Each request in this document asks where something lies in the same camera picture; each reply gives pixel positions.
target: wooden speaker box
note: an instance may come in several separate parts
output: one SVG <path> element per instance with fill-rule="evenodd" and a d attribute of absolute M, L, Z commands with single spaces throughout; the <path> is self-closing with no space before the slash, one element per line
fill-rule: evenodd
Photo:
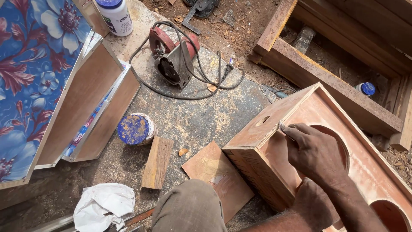
<path fill-rule="evenodd" d="M 388 230 L 411 231 L 412 192 L 320 83 L 269 105 L 222 148 L 274 210 L 293 205 L 302 181 L 288 162 L 279 121 L 305 123 L 335 137 L 346 171 Z"/>

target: glue container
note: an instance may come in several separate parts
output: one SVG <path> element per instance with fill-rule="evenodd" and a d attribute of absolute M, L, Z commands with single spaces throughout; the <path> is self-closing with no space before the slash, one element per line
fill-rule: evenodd
<path fill-rule="evenodd" d="M 129 145 L 146 145 L 157 136 L 157 126 L 146 114 L 134 113 L 122 118 L 117 125 L 120 139 Z"/>
<path fill-rule="evenodd" d="M 125 0 L 96 0 L 97 7 L 110 31 L 117 36 L 128 36 L 133 30 Z"/>
<path fill-rule="evenodd" d="M 360 83 L 359 85 L 355 86 L 355 89 L 365 94 L 366 96 L 370 96 L 375 93 L 375 86 L 369 82 Z"/>

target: blue lid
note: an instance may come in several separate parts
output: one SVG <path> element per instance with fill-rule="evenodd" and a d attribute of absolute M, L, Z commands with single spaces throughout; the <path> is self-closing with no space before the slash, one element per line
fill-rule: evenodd
<path fill-rule="evenodd" d="M 375 93 L 375 86 L 372 83 L 369 83 L 369 82 L 363 83 L 362 86 L 360 87 L 360 89 L 366 95 L 372 95 L 372 94 Z"/>
<path fill-rule="evenodd" d="M 136 145 L 146 139 L 149 133 L 147 120 L 139 115 L 129 115 L 122 118 L 117 125 L 120 139 L 129 145 Z"/>
<path fill-rule="evenodd" d="M 96 3 L 105 9 L 114 9 L 120 6 L 123 0 L 96 0 Z"/>

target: gray trousers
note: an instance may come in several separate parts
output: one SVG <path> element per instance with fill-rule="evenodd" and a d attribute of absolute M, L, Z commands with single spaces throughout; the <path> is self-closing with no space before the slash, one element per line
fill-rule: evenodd
<path fill-rule="evenodd" d="M 211 185 L 196 179 L 162 196 L 152 218 L 152 232 L 227 232 L 218 195 Z"/>

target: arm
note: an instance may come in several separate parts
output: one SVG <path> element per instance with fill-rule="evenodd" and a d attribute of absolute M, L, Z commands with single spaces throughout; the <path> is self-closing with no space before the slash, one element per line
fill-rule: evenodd
<path fill-rule="evenodd" d="M 346 174 L 335 138 L 303 123 L 284 133 L 290 164 L 326 192 L 348 232 L 387 232 Z"/>
<path fill-rule="evenodd" d="M 339 216 L 326 193 L 315 182 L 304 178 L 289 210 L 241 232 L 319 232 L 337 219 Z"/>

